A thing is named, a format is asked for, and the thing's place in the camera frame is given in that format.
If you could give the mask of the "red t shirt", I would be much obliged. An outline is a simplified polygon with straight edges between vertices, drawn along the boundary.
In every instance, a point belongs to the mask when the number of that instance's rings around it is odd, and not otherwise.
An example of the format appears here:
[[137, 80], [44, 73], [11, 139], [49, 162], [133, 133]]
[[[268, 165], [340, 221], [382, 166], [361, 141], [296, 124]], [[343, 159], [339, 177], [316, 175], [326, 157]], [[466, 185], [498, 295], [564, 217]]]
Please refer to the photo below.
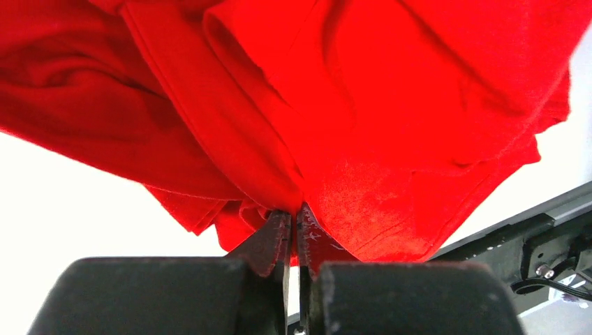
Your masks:
[[430, 258], [569, 114], [590, 1], [2, 1], [1, 131], [231, 251], [303, 202]]

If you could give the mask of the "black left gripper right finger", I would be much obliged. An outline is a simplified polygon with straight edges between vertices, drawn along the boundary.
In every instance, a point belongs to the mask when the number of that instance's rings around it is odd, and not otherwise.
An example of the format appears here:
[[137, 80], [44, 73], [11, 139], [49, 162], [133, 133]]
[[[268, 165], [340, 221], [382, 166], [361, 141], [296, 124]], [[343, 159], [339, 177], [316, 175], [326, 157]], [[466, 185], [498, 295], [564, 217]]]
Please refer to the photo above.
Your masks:
[[301, 334], [522, 334], [504, 285], [475, 262], [363, 263], [297, 215]]

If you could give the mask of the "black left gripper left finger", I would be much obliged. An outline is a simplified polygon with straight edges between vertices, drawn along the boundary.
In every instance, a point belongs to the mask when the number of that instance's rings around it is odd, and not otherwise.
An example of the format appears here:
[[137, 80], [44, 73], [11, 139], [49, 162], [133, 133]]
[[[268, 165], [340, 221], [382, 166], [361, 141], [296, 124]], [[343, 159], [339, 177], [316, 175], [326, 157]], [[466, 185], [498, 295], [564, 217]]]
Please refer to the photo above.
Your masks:
[[273, 211], [223, 257], [83, 258], [30, 334], [285, 334], [292, 220]]

